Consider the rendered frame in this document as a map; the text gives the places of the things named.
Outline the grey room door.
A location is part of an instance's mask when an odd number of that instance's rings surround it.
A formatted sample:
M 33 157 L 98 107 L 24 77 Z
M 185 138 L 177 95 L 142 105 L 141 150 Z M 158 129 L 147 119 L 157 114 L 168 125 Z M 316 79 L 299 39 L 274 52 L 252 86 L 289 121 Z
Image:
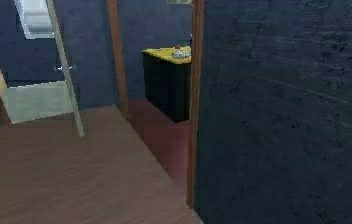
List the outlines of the grey room door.
M 75 95 L 72 77 L 70 74 L 70 67 L 69 67 L 66 52 L 65 52 L 64 42 L 60 32 L 60 26 L 59 26 L 59 22 L 58 22 L 56 10 L 55 10 L 54 0 L 46 0 L 46 5 L 47 5 L 48 14 L 51 20 L 51 24 L 52 24 L 52 30 L 55 38 L 55 43 L 57 46 L 58 55 L 60 58 L 61 71 L 63 72 L 64 78 L 65 78 L 66 87 L 68 90 L 68 95 L 69 95 L 72 110 L 73 110 L 76 129 L 77 129 L 78 135 L 80 137 L 83 137 L 84 136 L 83 123 L 81 120 L 81 115 L 78 108 L 78 103 Z

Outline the grey dish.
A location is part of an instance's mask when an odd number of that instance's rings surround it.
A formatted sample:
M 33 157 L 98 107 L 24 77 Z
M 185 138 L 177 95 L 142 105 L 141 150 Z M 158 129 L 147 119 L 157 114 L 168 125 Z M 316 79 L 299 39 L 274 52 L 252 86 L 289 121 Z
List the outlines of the grey dish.
M 173 59 L 184 59 L 191 56 L 191 52 L 183 52 L 182 50 L 177 50 L 171 54 Z

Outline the white window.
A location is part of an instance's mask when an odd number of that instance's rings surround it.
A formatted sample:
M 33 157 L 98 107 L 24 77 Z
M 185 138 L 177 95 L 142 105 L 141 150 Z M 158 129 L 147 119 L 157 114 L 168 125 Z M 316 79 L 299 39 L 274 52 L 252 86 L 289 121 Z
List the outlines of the white window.
M 50 39 L 54 31 L 46 0 L 14 0 L 26 39 Z

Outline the black cabinet with yellow top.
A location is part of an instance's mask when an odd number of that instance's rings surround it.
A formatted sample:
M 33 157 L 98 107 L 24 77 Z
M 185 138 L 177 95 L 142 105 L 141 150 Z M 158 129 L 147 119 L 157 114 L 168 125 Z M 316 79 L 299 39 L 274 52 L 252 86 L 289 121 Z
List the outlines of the black cabinet with yellow top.
M 190 47 L 156 48 L 142 51 L 145 97 L 173 122 L 189 119 Z

